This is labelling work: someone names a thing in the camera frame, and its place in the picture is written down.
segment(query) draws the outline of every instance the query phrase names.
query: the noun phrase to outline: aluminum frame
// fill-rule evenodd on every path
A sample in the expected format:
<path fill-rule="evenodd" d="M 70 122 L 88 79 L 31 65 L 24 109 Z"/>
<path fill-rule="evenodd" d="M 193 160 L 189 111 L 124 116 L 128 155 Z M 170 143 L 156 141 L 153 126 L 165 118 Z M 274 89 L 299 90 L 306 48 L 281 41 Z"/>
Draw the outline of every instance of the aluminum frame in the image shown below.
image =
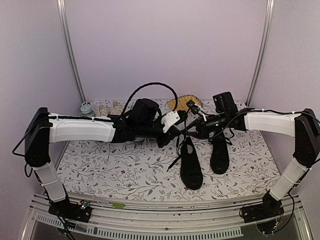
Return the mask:
<path fill-rule="evenodd" d="M 258 58 L 256 60 L 254 73 L 253 73 L 251 85 L 249 88 L 249 93 L 248 93 L 246 100 L 245 100 L 245 104 L 248 107 L 251 106 L 251 103 L 253 101 L 255 91 L 257 88 L 257 84 L 258 84 L 258 80 L 259 80 L 259 76 L 260 76 L 260 71 L 262 68 L 262 63 L 263 63 L 266 48 L 267 48 L 269 32 L 270 32 L 270 28 L 271 28 L 272 15 L 274 12 L 274 3 L 275 3 L 274 0 L 267 0 L 265 17 L 264 17 L 263 33 L 262 33 L 259 54 L 258 54 Z"/>
<path fill-rule="evenodd" d="M 68 54 L 73 79 L 75 82 L 75 86 L 76 86 L 76 90 L 78 92 L 79 98 L 80 98 L 81 102 L 83 103 L 83 102 L 86 102 L 87 100 L 86 100 L 85 92 L 84 92 L 84 89 L 82 87 L 82 83 L 80 80 L 79 71 L 78 71 L 77 64 L 76 64 L 75 54 L 74 54 L 74 51 L 72 48 L 68 20 L 67 20 L 65 0 L 57 0 L 57 5 L 58 5 L 58 12 L 59 12 L 59 18 L 60 18 L 64 43 L 65 43 L 66 51 Z"/>

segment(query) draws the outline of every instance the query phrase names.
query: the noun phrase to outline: black shoe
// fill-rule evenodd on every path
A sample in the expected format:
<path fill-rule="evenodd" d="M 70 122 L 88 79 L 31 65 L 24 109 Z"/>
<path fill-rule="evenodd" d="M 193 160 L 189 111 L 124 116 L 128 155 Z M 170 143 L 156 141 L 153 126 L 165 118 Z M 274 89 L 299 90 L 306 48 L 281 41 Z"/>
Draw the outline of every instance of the black shoe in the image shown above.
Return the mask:
<path fill-rule="evenodd" d="M 191 190 L 201 188 L 204 180 L 197 152 L 190 137 L 187 137 L 181 146 L 180 177 L 184 185 Z"/>
<path fill-rule="evenodd" d="M 224 133 L 210 139 L 213 145 L 210 166 L 215 174 L 224 174 L 229 168 L 229 153 Z"/>

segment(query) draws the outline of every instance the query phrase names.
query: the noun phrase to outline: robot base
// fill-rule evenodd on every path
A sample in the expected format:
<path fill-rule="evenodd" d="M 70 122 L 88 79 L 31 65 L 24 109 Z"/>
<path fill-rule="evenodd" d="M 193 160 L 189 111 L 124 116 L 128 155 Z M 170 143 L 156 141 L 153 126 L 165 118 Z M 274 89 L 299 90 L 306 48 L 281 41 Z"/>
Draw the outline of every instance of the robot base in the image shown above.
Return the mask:
<path fill-rule="evenodd" d="M 280 204 L 270 211 L 266 211 L 264 209 L 263 203 L 258 205 L 245 206 L 241 209 L 241 216 L 243 217 L 245 223 L 269 219 L 272 217 L 282 215 L 284 213 L 284 208 Z"/>
<path fill-rule="evenodd" d="M 55 216 L 59 216 L 66 219 L 71 219 L 83 223 L 88 223 L 89 219 L 91 217 L 92 208 L 87 206 L 85 209 L 82 209 L 80 205 L 75 203 L 70 203 L 69 210 L 67 214 L 62 214 L 60 212 L 57 212 L 57 210 L 54 210 L 52 206 L 49 208 L 49 213 Z"/>

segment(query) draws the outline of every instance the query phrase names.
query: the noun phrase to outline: floral tablecloth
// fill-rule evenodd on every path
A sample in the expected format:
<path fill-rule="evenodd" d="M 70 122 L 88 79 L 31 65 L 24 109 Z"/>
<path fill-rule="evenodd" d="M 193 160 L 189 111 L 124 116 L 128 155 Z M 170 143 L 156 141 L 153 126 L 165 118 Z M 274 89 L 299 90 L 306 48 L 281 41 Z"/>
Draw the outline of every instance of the floral tablecloth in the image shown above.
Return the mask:
<path fill-rule="evenodd" d="M 99 105 L 112 109 L 113 102 L 91 104 L 95 110 Z M 170 110 L 166 100 L 157 103 L 163 113 Z M 237 102 L 237 107 L 242 109 L 245 104 Z M 212 100 L 203 101 L 203 108 L 215 113 Z M 167 172 L 177 157 L 176 140 L 162 149 L 152 139 L 126 143 L 71 141 L 58 166 L 58 176 L 69 192 L 139 201 L 204 201 L 262 194 L 280 176 L 275 161 L 259 131 L 234 133 L 232 145 L 228 145 L 230 166 L 223 175 L 214 174 L 210 168 L 212 145 L 207 140 L 192 139 L 204 176 L 198 190 L 184 186 L 180 162 Z M 231 136 L 229 130 L 225 135 Z"/>

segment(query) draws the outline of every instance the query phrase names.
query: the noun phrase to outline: lavender backdrop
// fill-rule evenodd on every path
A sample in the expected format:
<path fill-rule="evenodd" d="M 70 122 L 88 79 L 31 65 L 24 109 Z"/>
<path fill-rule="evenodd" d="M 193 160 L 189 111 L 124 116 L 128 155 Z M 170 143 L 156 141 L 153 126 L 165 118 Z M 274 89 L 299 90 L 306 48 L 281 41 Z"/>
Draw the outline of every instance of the lavender backdrop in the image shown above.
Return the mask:
<path fill-rule="evenodd" d="M 0 1 L 0 53 L 0 239 L 17 240 L 38 184 L 11 150 L 39 107 L 78 113 L 57 1 Z M 51 147 L 55 160 L 61 144 Z"/>
<path fill-rule="evenodd" d="M 320 118 L 320 1 L 275 1 L 268 46 L 253 107 L 279 111 L 312 108 Z M 264 134 L 282 172 L 294 152 L 294 139 Z M 308 173 L 298 193 L 314 239 L 320 228 L 320 164 Z"/>
<path fill-rule="evenodd" d="M 127 99 L 164 82 L 200 99 L 231 91 L 244 101 L 261 42 L 266 1 L 66 1 L 86 97 Z M 149 87 L 140 96 L 170 99 Z"/>

